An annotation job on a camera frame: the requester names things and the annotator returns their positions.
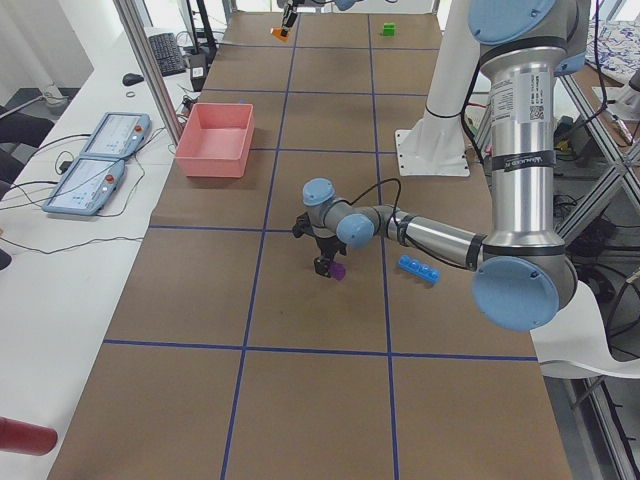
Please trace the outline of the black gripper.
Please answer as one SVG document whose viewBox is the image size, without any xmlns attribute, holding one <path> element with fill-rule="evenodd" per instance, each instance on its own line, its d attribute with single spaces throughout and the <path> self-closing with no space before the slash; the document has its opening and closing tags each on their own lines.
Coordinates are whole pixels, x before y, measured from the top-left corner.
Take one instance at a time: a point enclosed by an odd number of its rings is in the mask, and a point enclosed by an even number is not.
<svg viewBox="0 0 640 480">
<path fill-rule="evenodd" d="M 316 244 L 321 255 L 314 259 L 315 272 L 320 276 L 331 278 L 332 259 L 329 257 L 334 257 L 336 254 L 346 256 L 347 246 L 337 236 L 317 237 Z"/>
</svg>

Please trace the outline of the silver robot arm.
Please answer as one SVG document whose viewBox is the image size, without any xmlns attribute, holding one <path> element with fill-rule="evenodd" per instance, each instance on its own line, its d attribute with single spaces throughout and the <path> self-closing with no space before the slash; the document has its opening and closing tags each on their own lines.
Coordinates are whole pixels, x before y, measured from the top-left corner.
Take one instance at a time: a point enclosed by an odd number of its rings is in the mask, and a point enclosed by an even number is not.
<svg viewBox="0 0 640 480">
<path fill-rule="evenodd" d="M 316 272 L 334 257 L 382 236 L 473 273 L 472 294 L 493 323 L 529 331 L 573 298 L 577 275 L 553 225 L 553 93 L 556 78 L 584 63 L 586 1 L 456 1 L 452 4 L 423 117 L 396 134 L 404 176 L 457 176 L 465 168 L 464 108 L 477 74 L 491 84 L 493 220 L 489 233 L 465 231 L 399 209 L 358 207 L 325 178 L 302 190 L 295 237 L 310 236 Z"/>
<path fill-rule="evenodd" d="M 281 29 L 291 29 L 298 17 L 299 7 L 323 7 L 325 5 L 335 4 L 339 11 L 346 11 L 353 7 L 356 0 L 277 0 L 279 8 L 283 9 Z"/>
</svg>

